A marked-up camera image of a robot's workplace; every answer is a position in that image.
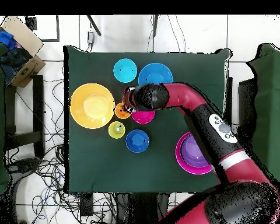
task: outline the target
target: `green table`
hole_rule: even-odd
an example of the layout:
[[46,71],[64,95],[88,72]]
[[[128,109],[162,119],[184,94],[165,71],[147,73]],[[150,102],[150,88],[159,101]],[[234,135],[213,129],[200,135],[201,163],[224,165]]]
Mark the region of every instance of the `green table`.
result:
[[[69,98],[79,86],[99,83],[113,94],[116,104],[121,102],[123,89],[136,86],[138,77],[121,83],[113,75],[113,66],[118,60],[129,58],[136,63],[138,74],[151,62],[167,65],[175,82],[197,86],[223,109],[225,62],[230,56],[227,49],[216,54],[86,53],[67,46],[67,56]],[[123,138],[108,135],[113,121],[125,125]],[[69,114],[69,192],[200,192],[218,184],[213,172],[192,175],[176,162],[176,143],[189,131],[177,109],[157,111],[153,121],[146,125],[137,124],[131,117],[120,120],[116,115],[110,123],[99,129],[86,129]],[[149,147],[143,153],[132,153],[125,145],[125,137],[134,129],[149,135]]]

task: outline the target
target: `cable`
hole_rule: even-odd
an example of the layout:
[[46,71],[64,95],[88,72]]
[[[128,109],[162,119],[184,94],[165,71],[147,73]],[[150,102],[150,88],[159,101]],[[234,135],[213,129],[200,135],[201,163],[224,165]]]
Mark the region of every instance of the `cable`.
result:
[[28,109],[35,115],[35,117],[44,125],[44,123],[38,118],[38,116],[36,116],[36,114],[30,109],[30,107],[26,104],[26,102],[23,100],[23,98],[21,97],[21,95],[16,91],[17,95],[19,95],[19,97],[21,98],[21,100],[23,101],[23,103],[26,105],[26,107],[28,107]]
[[174,206],[176,206],[176,197],[177,197],[177,193],[175,192]]
[[[52,94],[55,98],[56,98],[56,96],[54,94],[54,89],[62,82],[59,82],[58,84],[56,84],[52,90]],[[21,95],[18,92],[17,92],[17,94],[19,95],[21,100],[24,102],[24,104],[28,107],[28,109],[35,115],[35,113],[31,110],[31,108],[23,100]],[[63,113],[64,105],[62,104],[62,102],[60,100],[58,100],[58,101],[62,105],[62,113]],[[57,122],[60,119],[60,116],[62,115],[62,113],[57,118],[56,122],[54,122],[52,108],[48,104],[46,104],[46,105],[50,108],[50,110],[52,112],[51,121],[54,123],[55,130],[57,133],[52,135],[49,132],[48,128],[44,125],[44,123],[42,123],[42,121],[38,118],[38,116],[35,115],[37,117],[37,119],[44,125],[44,127],[46,128],[48,133],[51,135],[50,139],[52,139],[54,146],[52,146],[46,150],[44,156],[40,160],[40,164],[39,164],[37,170],[35,171],[35,173],[42,178],[42,180],[44,181],[47,188],[44,189],[40,195],[35,196],[32,200],[32,204],[31,204],[32,210],[36,214],[36,217],[33,219],[31,224],[35,224],[36,220],[38,220],[38,219],[46,220],[47,224],[51,224],[51,221],[53,218],[55,218],[56,224],[59,224],[57,221],[56,215],[60,209],[65,209],[65,210],[69,211],[80,224],[87,224],[88,218],[86,219],[86,223],[82,222],[81,217],[80,217],[80,219],[78,219],[80,201],[79,201],[79,198],[77,197],[77,195],[66,194],[62,191],[62,188],[64,186],[63,185],[64,177],[65,177],[64,172],[63,172],[64,171],[64,145],[63,144],[56,145],[53,140],[54,135],[59,135],[59,132],[64,130],[64,128],[60,128],[57,125]],[[45,160],[45,157],[54,149],[55,149],[55,156],[51,160]],[[14,160],[16,160],[16,159],[13,159],[13,157],[18,152],[19,152],[19,149],[10,158],[9,158],[9,153],[8,153],[8,157],[6,158],[8,160],[8,162],[13,162]],[[103,222],[103,219],[106,216],[105,212],[108,212],[108,211],[111,212],[111,223],[110,224],[112,224],[112,222],[113,222],[113,217],[116,219],[116,210],[114,208],[114,205],[113,205],[112,199],[111,199],[113,195],[109,194],[110,198],[108,198],[105,194],[104,194],[104,196],[105,196],[104,198],[107,199],[107,202],[105,202],[103,204],[103,208],[105,205],[107,205],[109,207],[109,210],[104,211],[104,209],[102,208],[101,211],[94,212],[94,216],[98,217],[99,221],[92,220],[90,222],[90,224],[99,224],[99,222]],[[34,201],[37,198],[40,199],[40,202],[36,205],[36,208],[34,208],[34,206],[35,206]],[[57,206],[57,210],[56,210],[55,214],[53,215],[53,217],[51,217],[50,221],[48,221],[48,216],[47,216],[47,213],[45,210],[45,206],[48,205],[49,199],[52,199],[54,201],[54,204]]]
[[[174,33],[174,30],[173,30],[173,27],[172,27],[172,24],[171,24],[169,15],[167,15],[167,16],[168,16],[168,19],[169,19],[169,22],[170,22],[170,25],[171,25],[171,29],[172,29],[173,35],[175,36],[175,33]],[[177,43],[177,46],[178,46],[178,50],[179,50],[179,52],[180,52],[180,45],[179,45],[179,42],[177,41],[176,36],[175,36],[175,39],[176,39],[176,43]]]
[[152,24],[152,31],[151,31],[151,33],[149,34],[149,37],[148,37],[148,45],[147,45],[147,51],[146,52],[148,52],[148,48],[149,48],[149,42],[150,42],[150,40],[151,40],[151,35],[152,35],[152,32],[153,32],[153,24]]
[[[177,24],[178,24],[178,26],[180,27],[179,20],[177,20],[177,15],[175,15],[175,17],[176,17]],[[183,30],[181,29],[181,27],[180,27],[180,31],[181,31],[181,33],[183,34],[183,37],[184,37],[184,32],[183,32]],[[187,47],[186,47],[185,44],[186,44],[186,39],[184,38],[184,52],[186,53],[186,52],[187,52]]]

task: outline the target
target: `purple bowl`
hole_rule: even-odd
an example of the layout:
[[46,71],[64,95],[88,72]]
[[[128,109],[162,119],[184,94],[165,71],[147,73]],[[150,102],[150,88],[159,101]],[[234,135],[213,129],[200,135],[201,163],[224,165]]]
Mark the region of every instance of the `purple bowl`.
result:
[[181,144],[181,157],[186,164],[193,167],[209,166],[192,135],[186,137]]

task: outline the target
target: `yellow bowl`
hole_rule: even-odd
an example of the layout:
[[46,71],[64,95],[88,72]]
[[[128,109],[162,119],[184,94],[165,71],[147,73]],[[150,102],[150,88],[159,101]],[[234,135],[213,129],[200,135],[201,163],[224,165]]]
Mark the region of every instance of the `yellow bowl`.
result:
[[115,101],[104,86],[87,83],[74,91],[69,110],[73,119],[82,127],[98,129],[112,119]]
[[109,125],[108,133],[111,137],[113,137],[115,139],[122,138],[125,133],[124,124],[120,123],[118,121],[112,122]]

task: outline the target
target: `blue cloth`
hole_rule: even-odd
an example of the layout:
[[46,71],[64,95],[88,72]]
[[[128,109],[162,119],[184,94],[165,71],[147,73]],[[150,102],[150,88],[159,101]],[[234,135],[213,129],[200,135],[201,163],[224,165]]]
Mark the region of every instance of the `blue cloth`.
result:
[[13,39],[13,35],[7,31],[0,32],[0,42],[6,45],[10,50],[14,49],[16,41]]

